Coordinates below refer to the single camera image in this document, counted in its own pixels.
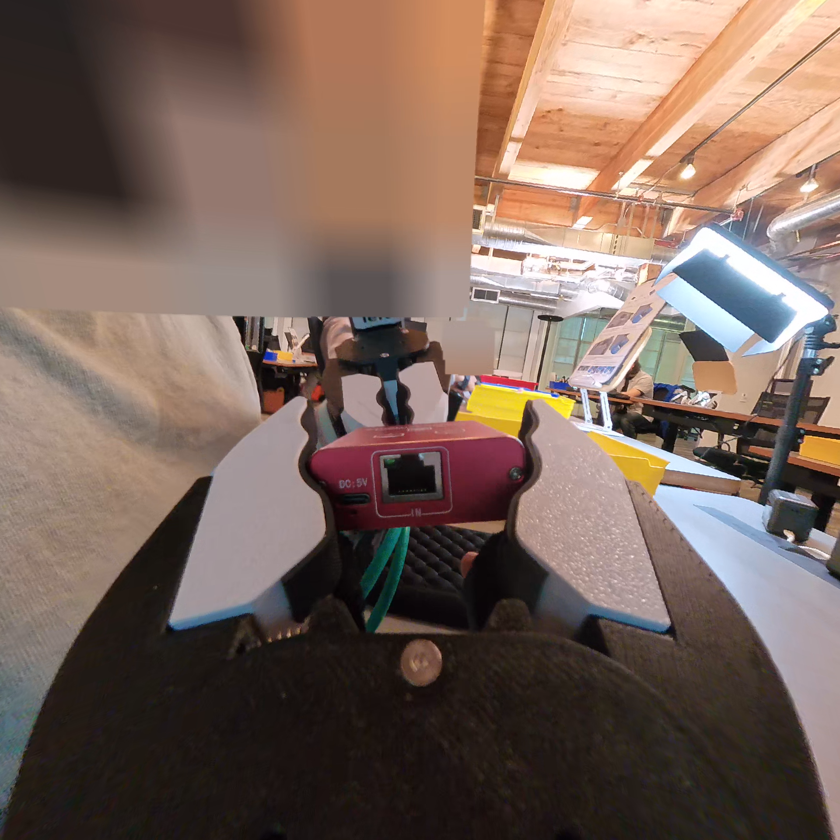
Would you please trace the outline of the tan reflector panel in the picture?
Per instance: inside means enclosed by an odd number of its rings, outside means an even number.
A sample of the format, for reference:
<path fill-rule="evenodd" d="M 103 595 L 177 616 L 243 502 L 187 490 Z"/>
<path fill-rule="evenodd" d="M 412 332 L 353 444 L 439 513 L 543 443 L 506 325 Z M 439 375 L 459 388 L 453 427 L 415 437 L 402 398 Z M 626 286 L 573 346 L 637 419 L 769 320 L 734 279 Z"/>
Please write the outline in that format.
<path fill-rule="evenodd" d="M 700 392 L 734 395 L 738 391 L 736 372 L 727 350 L 702 330 L 679 334 L 692 359 L 695 388 Z"/>

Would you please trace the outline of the black floor lamp pole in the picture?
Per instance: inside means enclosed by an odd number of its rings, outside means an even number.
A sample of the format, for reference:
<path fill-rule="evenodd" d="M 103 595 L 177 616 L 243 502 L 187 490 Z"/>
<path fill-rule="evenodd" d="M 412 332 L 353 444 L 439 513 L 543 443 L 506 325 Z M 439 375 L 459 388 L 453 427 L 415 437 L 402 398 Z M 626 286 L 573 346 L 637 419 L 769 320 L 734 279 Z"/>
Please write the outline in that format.
<path fill-rule="evenodd" d="M 538 314 L 538 319 L 544 325 L 542 331 L 542 349 L 539 357 L 537 389 L 541 390 L 545 386 L 545 377 L 549 375 L 552 362 L 548 360 L 555 346 L 557 332 L 559 325 L 563 322 L 564 317 L 555 313 L 542 312 Z"/>

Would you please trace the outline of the silver air duct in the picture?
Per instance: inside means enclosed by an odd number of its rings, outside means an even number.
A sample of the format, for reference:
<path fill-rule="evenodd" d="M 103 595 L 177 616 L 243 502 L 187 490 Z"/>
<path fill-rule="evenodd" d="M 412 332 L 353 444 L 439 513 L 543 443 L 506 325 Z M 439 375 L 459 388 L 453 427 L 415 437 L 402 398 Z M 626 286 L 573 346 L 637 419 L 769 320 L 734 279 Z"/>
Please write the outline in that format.
<path fill-rule="evenodd" d="M 813 227 L 839 215 L 839 189 L 814 201 L 788 209 L 774 218 L 766 229 L 770 243 L 777 245 L 798 231 Z"/>

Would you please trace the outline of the white studio light panel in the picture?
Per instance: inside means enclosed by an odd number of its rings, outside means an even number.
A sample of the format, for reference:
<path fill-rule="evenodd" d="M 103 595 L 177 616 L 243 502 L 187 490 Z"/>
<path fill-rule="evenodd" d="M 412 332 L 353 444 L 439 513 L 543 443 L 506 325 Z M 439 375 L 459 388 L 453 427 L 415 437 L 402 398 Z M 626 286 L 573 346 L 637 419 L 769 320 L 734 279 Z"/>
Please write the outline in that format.
<path fill-rule="evenodd" d="M 798 441 L 800 412 L 811 380 L 829 360 L 818 354 L 836 350 L 834 301 L 777 261 L 747 245 L 726 228 L 701 227 L 660 272 L 657 294 L 726 350 L 738 351 L 753 335 L 760 338 L 745 355 L 773 352 L 804 335 L 801 359 L 785 408 L 760 502 L 783 486 L 784 467 Z"/>

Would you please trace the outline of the person's pale grey sweatshirt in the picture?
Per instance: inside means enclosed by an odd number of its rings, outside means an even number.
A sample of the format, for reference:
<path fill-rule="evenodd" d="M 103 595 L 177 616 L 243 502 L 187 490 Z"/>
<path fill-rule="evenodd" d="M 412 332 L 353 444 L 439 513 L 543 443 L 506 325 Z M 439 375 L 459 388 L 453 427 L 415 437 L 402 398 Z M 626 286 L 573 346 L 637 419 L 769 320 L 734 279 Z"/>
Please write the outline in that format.
<path fill-rule="evenodd" d="M 92 610 L 259 423 L 232 317 L 2 309 L 2 818 Z"/>

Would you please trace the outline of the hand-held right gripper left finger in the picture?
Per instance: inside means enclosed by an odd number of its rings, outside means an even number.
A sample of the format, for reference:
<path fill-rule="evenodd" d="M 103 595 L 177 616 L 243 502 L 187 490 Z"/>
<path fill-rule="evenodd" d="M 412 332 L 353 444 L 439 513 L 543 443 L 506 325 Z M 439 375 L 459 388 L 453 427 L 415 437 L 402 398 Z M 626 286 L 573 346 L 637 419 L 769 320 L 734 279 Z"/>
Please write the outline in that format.
<path fill-rule="evenodd" d="M 251 615 L 263 632 L 302 624 L 335 586 L 335 531 L 303 466 L 311 452 L 294 398 L 215 468 L 169 625 Z"/>

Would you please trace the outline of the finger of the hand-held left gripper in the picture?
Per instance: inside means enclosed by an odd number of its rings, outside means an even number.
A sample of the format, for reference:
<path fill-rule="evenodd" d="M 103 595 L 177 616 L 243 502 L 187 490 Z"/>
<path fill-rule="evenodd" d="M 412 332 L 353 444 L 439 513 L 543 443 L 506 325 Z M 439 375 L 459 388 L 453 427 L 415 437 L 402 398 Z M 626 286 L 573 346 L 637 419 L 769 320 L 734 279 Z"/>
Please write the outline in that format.
<path fill-rule="evenodd" d="M 385 408 L 379 402 L 383 383 L 376 375 L 353 373 L 341 377 L 341 422 L 346 434 L 363 427 L 383 427 Z"/>
<path fill-rule="evenodd" d="M 448 385 L 441 385 L 434 362 L 417 362 L 402 370 L 402 385 L 407 389 L 406 406 L 412 424 L 441 424 L 448 416 Z"/>

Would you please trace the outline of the wooden office desks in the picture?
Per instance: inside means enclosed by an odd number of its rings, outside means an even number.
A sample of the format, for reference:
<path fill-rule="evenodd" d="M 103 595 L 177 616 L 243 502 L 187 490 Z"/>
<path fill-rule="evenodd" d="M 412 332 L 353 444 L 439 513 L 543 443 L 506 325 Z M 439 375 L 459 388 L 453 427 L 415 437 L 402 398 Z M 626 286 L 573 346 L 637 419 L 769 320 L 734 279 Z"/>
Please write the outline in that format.
<path fill-rule="evenodd" d="M 717 435 L 715 447 L 735 449 L 741 434 L 750 427 L 776 430 L 774 449 L 751 447 L 749 453 L 755 457 L 775 457 L 776 444 L 782 430 L 783 420 L 758 416 L 753 413 L 734 413 L 718 408 L 699 407 L 660 400 L 640 400 L 643 415 L 653 420 L 657 435 L 662 440 L 662 449 L 673 453 L 679 432 L 699 430 Z M 782 466 L 775 486 L 783 490 L 806 490 L 818 508 L 818 525 L 826 525 L 838 502 L 838 467 L 803 458 L 799 455 L 800 445 L 806 435 L 838 438 L 838 428 L 826 427 L 798 421 L 795 425 L 790 452 Z M 768 477 L 770 464 L 765 479 Z"/>

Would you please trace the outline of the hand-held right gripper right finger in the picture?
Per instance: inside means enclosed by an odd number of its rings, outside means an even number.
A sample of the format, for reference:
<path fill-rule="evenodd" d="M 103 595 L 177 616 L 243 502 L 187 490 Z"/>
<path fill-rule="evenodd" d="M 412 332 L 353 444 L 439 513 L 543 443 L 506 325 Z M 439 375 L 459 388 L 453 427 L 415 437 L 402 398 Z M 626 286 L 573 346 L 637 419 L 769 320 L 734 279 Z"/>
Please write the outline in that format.
<path fill-rule="evenodd" d="M 546 402 L 529 402 L 531 474 L 508 518 L 508 590 L 537 627 L 575 634 L 605 618 L 658 634 L 671 620 L 628 484 L 611 457 Z"/>

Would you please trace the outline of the red metal adapter box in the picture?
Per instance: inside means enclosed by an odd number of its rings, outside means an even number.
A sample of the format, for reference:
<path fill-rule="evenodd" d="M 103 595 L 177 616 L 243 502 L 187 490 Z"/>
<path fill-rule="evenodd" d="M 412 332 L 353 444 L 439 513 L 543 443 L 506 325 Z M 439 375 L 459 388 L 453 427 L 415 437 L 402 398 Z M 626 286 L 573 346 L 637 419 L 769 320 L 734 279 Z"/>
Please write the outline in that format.
<path fill-rule="evenodd" d="M 526 451 L 476 421 L 360 427 L 316 451 L 308 469 L 337 529 L 420 528 L 505 519 Z"/>

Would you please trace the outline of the white poster on stand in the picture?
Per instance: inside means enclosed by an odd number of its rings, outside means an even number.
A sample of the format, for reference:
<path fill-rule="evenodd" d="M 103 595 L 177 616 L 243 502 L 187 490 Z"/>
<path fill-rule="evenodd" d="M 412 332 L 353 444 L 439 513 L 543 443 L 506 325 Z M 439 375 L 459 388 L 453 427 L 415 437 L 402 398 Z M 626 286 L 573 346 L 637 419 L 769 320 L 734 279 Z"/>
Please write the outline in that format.
<path fill-rule="evenodd" d="M 584 420 L 593 426 L 589 392 L 596 392 L 601 424 L 613 429 L 625 427 L 635 436 L 630 421 L 641 417 L 641 407 L 631 402 L 652 398 L 653 377 L 643 371 L 640 354 L 652 334 L 652 324 L 665 305 L 654 281 L 639 285 L 595 338 L 575 367 L 569 382 L 582 393 Z"/>

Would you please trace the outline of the black honeycomb padded rest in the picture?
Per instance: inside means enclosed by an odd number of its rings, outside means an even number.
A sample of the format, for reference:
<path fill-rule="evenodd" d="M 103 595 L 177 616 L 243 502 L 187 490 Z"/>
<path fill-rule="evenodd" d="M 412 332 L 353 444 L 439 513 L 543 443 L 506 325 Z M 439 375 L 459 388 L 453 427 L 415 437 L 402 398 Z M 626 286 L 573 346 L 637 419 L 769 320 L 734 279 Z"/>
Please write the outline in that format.
<path fill-rule="evenodd" d="M 451 526 L 411 528 L 389 615 L 466 630 L 469 618 L 460 564 L 466 553 L 478 552 L 489 537 Z"/>

